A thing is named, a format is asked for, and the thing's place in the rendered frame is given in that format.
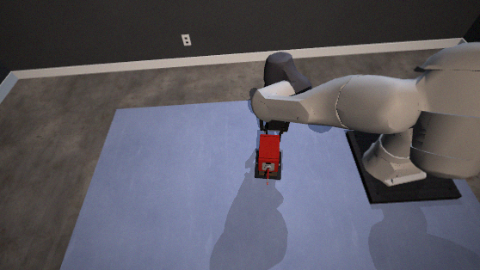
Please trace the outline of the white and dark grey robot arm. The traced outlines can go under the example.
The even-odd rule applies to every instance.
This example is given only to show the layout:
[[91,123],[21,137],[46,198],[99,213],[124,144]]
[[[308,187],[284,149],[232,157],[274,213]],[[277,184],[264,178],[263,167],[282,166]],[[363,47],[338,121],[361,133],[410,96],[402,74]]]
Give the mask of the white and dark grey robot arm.
[[416,79],[350,75],[313,89],[292,55],[276,52],[266,59],[265,84],[251,107],[272,132],[292,122],[381,134],[362,162],[388,187],[426,173],[458,180],[478,175],[480,42],[444,48],[414,71],[424,73]]

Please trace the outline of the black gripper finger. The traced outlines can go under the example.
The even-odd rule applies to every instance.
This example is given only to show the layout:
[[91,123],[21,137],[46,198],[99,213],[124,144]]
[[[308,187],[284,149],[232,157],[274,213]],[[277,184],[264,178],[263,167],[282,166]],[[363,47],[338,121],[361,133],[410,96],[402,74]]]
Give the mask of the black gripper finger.
[[263,120],[260,120],[260,130],[263,131],[264,133],[268,134],[268,123],[266,122],[266,125],[263,125]]
[[288,131],[289,124],[290,124],[290,122],[286,122],[286,128],[281,128],[281,130],[279,132],[280,139],[281,139],[281,134]]

